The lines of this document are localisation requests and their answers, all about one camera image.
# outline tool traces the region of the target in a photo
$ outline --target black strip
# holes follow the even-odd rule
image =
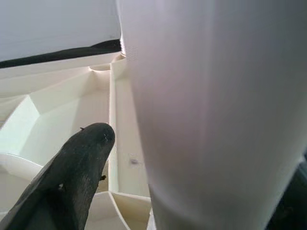
[[[99,55],[99,54],[108,54],[108,53],[119,52],[120,50],[121,49],[120,49],[119,39],[116,39],[116,40],[101,42],[90,47],[65,49],[47,54],[2,61],[0,62],[0,69],[13,67],[13,66],[23,66],[35,63],[42,63],[47,61],[57,61],[57,60],[80,58],[80,57]]]

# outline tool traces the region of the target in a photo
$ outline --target white tube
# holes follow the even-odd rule
[[[306,1],[118,8],[157,229],[264,229],[307,145]]]

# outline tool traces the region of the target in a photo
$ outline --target white cylinder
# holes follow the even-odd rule
[[[118,5],[157,229],[264,229],[307,145],[306,0]]]

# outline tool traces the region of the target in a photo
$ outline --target white plastic pipe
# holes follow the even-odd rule
[[[306,0],[118,8],[157,229],[264,229],[307,145]]]

